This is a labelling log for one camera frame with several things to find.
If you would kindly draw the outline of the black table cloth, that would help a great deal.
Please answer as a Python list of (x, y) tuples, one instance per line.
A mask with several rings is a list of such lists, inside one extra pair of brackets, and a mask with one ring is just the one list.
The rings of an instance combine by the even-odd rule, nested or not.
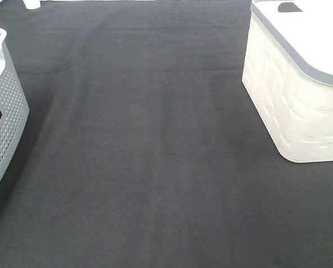
[(333, 267), (333, 162), (275, 148), (249, 1), (0, 4), (30, 107), (0, 267)]

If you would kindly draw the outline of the white cylinder at table edge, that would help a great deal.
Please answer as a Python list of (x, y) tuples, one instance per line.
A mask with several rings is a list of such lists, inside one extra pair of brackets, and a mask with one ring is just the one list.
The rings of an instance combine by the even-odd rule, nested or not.
[(38, 9), (41, 7), (40, 0), (23, 0), (23, 3), (29, 10)]

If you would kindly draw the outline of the cream woven-pattern storage box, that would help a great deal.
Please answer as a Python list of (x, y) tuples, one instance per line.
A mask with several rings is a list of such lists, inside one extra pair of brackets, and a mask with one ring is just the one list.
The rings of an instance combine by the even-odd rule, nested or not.
[(333, 86), (304, 74), (256, 15), (250, 18), (242, 83), (285, 159), (333, 161)]

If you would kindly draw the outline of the grey perforated plastic basket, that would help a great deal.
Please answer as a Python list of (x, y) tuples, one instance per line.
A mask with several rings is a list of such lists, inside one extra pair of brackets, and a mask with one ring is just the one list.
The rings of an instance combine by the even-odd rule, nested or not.
[(0, 28), (0, 182), (25, 128), (29, 107)]

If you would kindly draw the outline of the white lid with grey rim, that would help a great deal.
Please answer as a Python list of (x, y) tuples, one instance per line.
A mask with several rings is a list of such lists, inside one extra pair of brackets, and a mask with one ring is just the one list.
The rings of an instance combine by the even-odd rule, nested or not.
[(333, 86), (333, 1), (252, 1), (250, 9), (308, 77)]

